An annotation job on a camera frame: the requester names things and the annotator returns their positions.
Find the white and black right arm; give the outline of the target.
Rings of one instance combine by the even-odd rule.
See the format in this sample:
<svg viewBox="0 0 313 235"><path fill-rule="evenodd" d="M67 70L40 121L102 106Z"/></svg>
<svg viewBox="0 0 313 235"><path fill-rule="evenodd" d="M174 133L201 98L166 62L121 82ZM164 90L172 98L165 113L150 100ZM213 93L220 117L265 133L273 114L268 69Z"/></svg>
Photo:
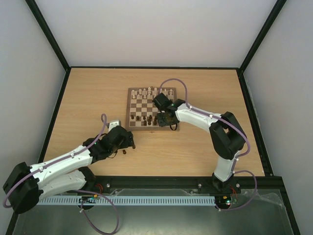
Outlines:
<svg viewBox="0 0 313 235"><path fill-rule="evenodd" d="M220 192L229 188L235 163L247 143L247 137L234 115L231 112L220 115L204 111L181 99L172 102L166 97L156 97L153 104L159 111L157 121L160 127L186 122L210 134L218 155L218 163L212 174L212 185Z"/></svg>

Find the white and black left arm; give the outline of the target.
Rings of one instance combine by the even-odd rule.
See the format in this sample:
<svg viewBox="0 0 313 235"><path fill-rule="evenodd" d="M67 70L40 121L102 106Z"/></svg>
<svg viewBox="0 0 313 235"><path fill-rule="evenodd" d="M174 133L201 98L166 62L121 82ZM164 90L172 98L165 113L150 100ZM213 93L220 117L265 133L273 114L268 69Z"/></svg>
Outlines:
<svg viewBox="0 0 313 235"><path fill-rule="evenodd" d="M73 190L92 190L96 177L88 166L128 147L135 148L134 136L118 125L55 159L31 166L22 162L14 167L3 185L6 194L3 206L22 214L47 197Z"/></svg>

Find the wooden folding chess board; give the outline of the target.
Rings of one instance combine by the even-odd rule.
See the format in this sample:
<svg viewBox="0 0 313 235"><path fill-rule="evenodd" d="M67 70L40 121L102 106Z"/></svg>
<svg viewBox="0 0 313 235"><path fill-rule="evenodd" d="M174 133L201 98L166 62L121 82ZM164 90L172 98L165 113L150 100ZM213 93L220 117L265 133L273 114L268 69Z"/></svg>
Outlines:
<svg viewBox="0 0 313 235"><path fill-rule="evenodd" d="M138 91L142 89L142 95L139 96ZM132 90L136 92L136 98L132 99ZM154 119L157 119L157 113L159 113L157 107L152 103L154 99L153 90L154 87L151 87L152 97L148 99L148 87L134 87L128 88L127 94L127 109L126 109L126 123L125 128L128 131L178 131L179 125L172 125L167 127L160 127L158 124L153 125ZM143 116L146 116L146 121L148 121L149 115L152 115L151 125L143 125Z"/></svg>

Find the left electronics board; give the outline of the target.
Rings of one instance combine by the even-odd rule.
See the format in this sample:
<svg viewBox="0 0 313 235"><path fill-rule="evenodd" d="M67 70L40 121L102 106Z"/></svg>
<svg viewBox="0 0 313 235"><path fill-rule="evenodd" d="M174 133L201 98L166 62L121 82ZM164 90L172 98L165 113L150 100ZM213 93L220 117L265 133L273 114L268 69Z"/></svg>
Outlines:
<svg viewBox="0 0 313 235"><path fill-rule="evenodd" d="M82 195L79 199L78 203L89 203L94 204L96 203L101 197L94 194L94 195Z"/></svg>

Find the electronics board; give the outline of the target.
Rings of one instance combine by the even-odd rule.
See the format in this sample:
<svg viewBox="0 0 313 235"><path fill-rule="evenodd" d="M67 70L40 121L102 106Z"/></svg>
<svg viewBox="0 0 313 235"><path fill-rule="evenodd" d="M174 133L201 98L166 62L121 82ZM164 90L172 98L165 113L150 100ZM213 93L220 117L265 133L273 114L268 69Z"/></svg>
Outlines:
<svg viewBox="0 0 313 235"><path fill-rule="evenodd" d="M216 202L218 204L226 204L226 205L236 204L238 202L238 195L231 194L231 195L226 195L226 196L219 196Z"/></svg>
<svg viewBox="0 0 313 235"><path fill-rule="evenodd" d="M82 195L79 199L78 203L89 203L94 204L96 203L101 197L94 194L94 195Z"/></svg>

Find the right electronics board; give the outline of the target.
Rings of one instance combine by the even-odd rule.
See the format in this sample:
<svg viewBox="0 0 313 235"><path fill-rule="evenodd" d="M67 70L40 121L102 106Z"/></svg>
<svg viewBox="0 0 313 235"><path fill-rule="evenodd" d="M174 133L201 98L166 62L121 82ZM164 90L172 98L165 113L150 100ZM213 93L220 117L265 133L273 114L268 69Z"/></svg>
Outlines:
<svg viewBox="0 0 313 235"><path fill-rule="evenodd" d="M226 195L226 196L219 196L216 202L218 204L226 204L226 205L236 204L238 202L238 195L231 194L231 195Z"/></svg>

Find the black aluminium frame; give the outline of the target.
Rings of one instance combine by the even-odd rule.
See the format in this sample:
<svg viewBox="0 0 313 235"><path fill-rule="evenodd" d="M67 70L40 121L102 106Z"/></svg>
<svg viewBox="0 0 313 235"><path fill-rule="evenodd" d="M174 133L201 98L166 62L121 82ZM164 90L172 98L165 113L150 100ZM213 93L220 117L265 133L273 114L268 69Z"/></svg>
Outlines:
<svg viewBox="0 0 313 235"><path fill-rule="evenodd" d="M298 225L297 225L297 222L296 222L296 219L295 219L295 216L294 216L291 204L290 204L290 200L288 198L288 194L287 194L283 179L280 176L275 176L273 173L273 170L269 161L268 153L265 147L264 139L261 134L260 125L258 123L256 112L254 110L252 98L248 91L248 87L247 87L246 80L244 77L244 71L248 67L257 49L261 45L261 42L264 40L265 36L267 35L274 21L278 17L285 3L286 2L284 0L278 0L275 3L269 16L267 17L265 23L263 24L260 32L258 33L256 39L254 40L249 52L247 53L247 56L245 57L243 63L241 64L240 67L236 68L235 70L237 72L237 76L239 79L240 87L242 90L243 98L244 98L246 109L247 109L247 114L249 116L254 138L256 140L256 145L257 145L257 149L260 155L262 168L263 170L265 170L264 176L258 176L256 178L257 184L260 189L278 189L280 191L284 206L286 207L286 210L287 210L287 215L289 218L289 223L291 225L292 232L295 235L298 235L300 231L299 231L299 228L298 228ZM52 118L51 118L49 128L45 137L45 141L44 141L44 144L43 144L40 156L39 156L38 161L42 162L44 160L44 155L46 153L46 150L50 141L50 137L52 134L52 130L53 130L56 118L57 118L57 114L61 106L61 102L62 102L62 98L64 96L64 92L67 86L68 78L73 67L70 66L68 62L66 61L37 3L34 0L28 0L26 1L26 4L28 5L30 11L35 17L42 32L46 36L48 42L50 43L52 49L56 53L56 56L58 57L59 61L61 62L61 65L63 66L66 72L59 95L58 95L55 108L52 114ZM169 188L184 189L187 186L194 186L195 183L209 181L211 180L211 177L209 176L207 177L200 177L200 176L195 176L195 177L182 177L182 176L173 176L173 177L112 176L112 177L106 177L106 176L101 176L100 177L101 182L105 181L106 179L110 180L111 187L129 186L132 188L138 187L141 189L144 189L144 188L145 189L169 189Z"/></svg>

